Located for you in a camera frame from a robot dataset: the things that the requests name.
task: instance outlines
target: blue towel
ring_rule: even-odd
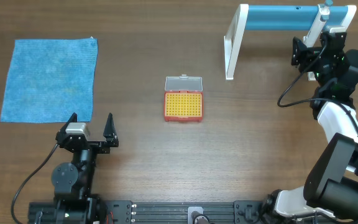
[[[98,41],[16,40],[7,74],[2,122],[90,121]]]

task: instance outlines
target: black metal base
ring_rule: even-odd
[[[179,202],[179,203],[159,203],[159,202],[131,202],[131,201],[105,201],[108,212],[109,223],[112,223],[111,214],[113,214],[114,224],[132,224],[132,223],[158,223],[158,224],[188,224],[188,207],[202,207],[211,223],[215,224],[247,224],[256,222],[258,211],[262,204],[260,201],[235,201],[222,203],[208,202]],[[53,203],[33,202],[29,205],[29,223],[36,223],[36,214],[43,211],[40,224],[56,223],[53,220],[55,212]]]

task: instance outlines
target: blue roller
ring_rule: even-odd
[[[331,6],[326,25],[342,23],[347,6]],[[317,6],[249,6],[246,30],[310,30]]]

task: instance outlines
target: open box lid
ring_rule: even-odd
[[[179,77],[167,77],[165,91],[203,91],[203,79],[188,77],[185,74]]]

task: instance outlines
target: table surface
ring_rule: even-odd
[[[297,188],[327,145],[307,104],[276,105],[298,75],[290,65],[292,38],[306,32],[246,32],[234,81],[225,81],[223,36],[239,3],[0,0],[0,112],[15,39],[92,36],[99,55],[89,128],[94,140],[103,140],[111,112],[120,140],[119,148],[98,157],[94,193],[106,200],[233,202]],[[358,1],[348,31],[346,49],[358,49]],[[203,77],[200,123],[163,119],[165,77],[181,74]],[[304,77],[284,102],[309,98],[316,87]],[[353,97],[358,118],[358,86]],[[13,195],[62,125],[0,122],[0,223],[12,223]],[[29,202],[53,199],[52,170],[70,160],[58,150],[29,181],[16,203],[20,220],[26,221]]]

